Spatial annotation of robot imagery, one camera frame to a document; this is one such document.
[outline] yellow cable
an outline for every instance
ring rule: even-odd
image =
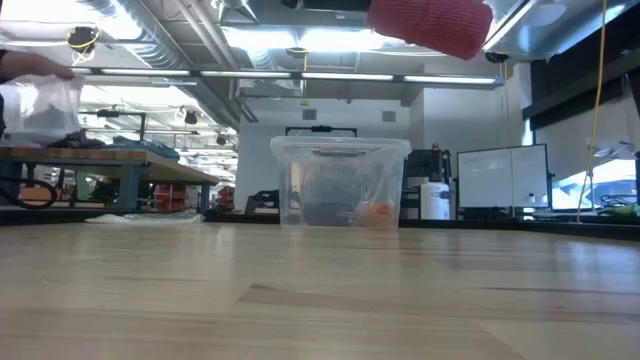
[[[73,62],[73,65],[71,65],[71,66],[76,66],[78,64],[82,64],[83,62],[87,61],[87,58],[84,57],[84,55],[87,53],[87,50],[89,50],[89,47],[86,47],[84,49],[82,54],[80,54],[80,56],[78,56],[78,58]]]
[[[598,133],[598,116],[600,114],[600,99],[602,97],[602,81],[604,77],[604,49],[605,49],[605,36],[607,25],[607,0],[602,0],[602,30],[600,32],[600,65],[598,66],[598,92],[596,94],[596,105],[593,110],[593,125],[591,128],[591,145],[589,146],[589,158],[587,160],[587,171],[584,174],[584,182],[582,183],[582,190],[580,191],[580,199],[578,201],[578,223],[580,222],[582,215],[582,198],[584,197],[584,190],[587,186],[587,177],[593,171],[593,155],[594,146],[596,142],[596,135]]]

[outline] black cable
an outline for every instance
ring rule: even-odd
[[[49,193],[51,193],[51,199],[49,199],[46,203],[44,203],[42,205],[30,205],[30,204],[27,204],[27,203],[23,202],[20,199],[17,199],[15,197],[11,196],[11,194],[9,194],[6,190],[4,190],[2,187],[0,187],[0,196],[2,196],[3,198],[7,199],[7,201],[9,203],[11,203],[12,205],[21,207],[23,209],[27,209],[27,210],[44,210],[44,209],[48,209],[48,208],[51,207],[51,205],[53,205],[58,200],[58,193],[57,193],[56,189],[53,186],[51,186],[51,184],[49,184],[47,182],[44,182],[44,181],[29,180],[29,179],[23,179],[23,178],[5,177],[5,176],[0,176],[0,181],[6,181],[6,182],[10,182],[10,183],[26,183],[26,184],[40,185],[41,187],[49,190]]]

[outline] wall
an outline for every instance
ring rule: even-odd
[[[423,123],[417,123],[411,130],[422,132],[424,139],[414,135],[414,148],[424,141],[423,148],[438,143],[442,149],[451,151],[454,176],[458,152],[501,145],[497,131],[501,114],[494,91],[424,89],[415,101],[424,104]],[[419,110],[419,106],[412,106],[414,108]]]
[[[240,126],[235,207],[241,211],[249,196],[278,188],[277,162],[270,143],[273,137],[284,136],[287,126],[355,127],[361,138],[407,139],[409,135],[409,109],[395,100],[354,100],[347,104],[322,99],[310,100],[306,107],[300,106],[299,99],[250,99],[247,103],[260,122],[243,122]],[[303,109],[318,110],[317,120],[303,121]],[[383,110],[396,111],[396,122],[383,123]]]
[[[537,143],[547,144],[549,171],[556,174],[554,181],[586,169],[593,115],[593,110],[587,111],[536,131]],[[640,146],[640,118],[633,97],[601,105],[596,139],[613,142],[631,140],[636,148]],[[594,158],[594,166],[605,161]]]

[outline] ceiling light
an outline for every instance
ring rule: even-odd
[[[78,74],[78,75],[90,75],[91,74],[91,69],[90,68],[71,68],[71,71],[73,71],[74,74]]]
[[[280,71],[202,71],[204,77],[226,77],[239,79],[290,79],[291,73]]]
[[[214,148],[182,148],[180,149],[180,153],[184,154],[185,152],[193,152],[193,153],[212,153],[212,152],[220,152],[220,153],[232,153],[235,152],[233,149],[214,149]]]
[[[170,86],[198,86],[195,81],[152,81],[151,85],[160,87]]]
[[[488,77],[464,77],[464,76],[413,76],[406,75],[404,81],[425,84],[462,84],[462,85],[497,85],[501,78]]]
[[[288,49],[296,47],[293,32],[288,29],[245,30],[222,27],[227,43],[244,50]]]
[[[153,69],[102,69],[105,75],[135,76],[189,76],[188,70],[153,70]]]
[[[87,128],[88,132],[93,133],[121,133],[123,131],[139,133],[137,129],[102,129],[102,128]],[[165,134],[165,135],[200,135],[197,131],[189,130],[145,130],[145,134]]]
[[[502,38],[505,37],[505,35],[507,35],[507,33],[509,33],[509,31],[511,31],[511,29],[513,29],[513,27],[516,26],[516,24],[520,22],[520,20],[522,20],[522,18],[527,15],[527,13],[537,3],[538,0],[529,0],[517,13],[515,13],[511,17],[511,19],[509,19],[495,34],[493,34],[493,36],[484,44],[482,50],[491,50],[491,48],[493,48],[500,40],[502,40]]]
[[[392,81],[393,75],[348,73],[302,73],[303,79]]]
[[[382,36],[371,29],[357,31],[311,29],[300,39],[299,47],[317,52],[358,52],[376,50],[397,39]]]

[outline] wooden tabletop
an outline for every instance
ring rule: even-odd
[[[481,230],[6,226],[2,360],[637,360],[640,243]]]
[[[89,150],[89,149],[37,149],[37,148],[0,148],[0,160],[16,160],[26,163],[51,164],[69,160],[73,165],[64,165],[65,169],[108,176],[122,177],[122,167],[118,164],[130,163],[149,166],[142,167],[141,180],[176,181],[193,183],[218,183],[220,178],[209,175],[188,166],[158,156],[149,151],[139,150]]]

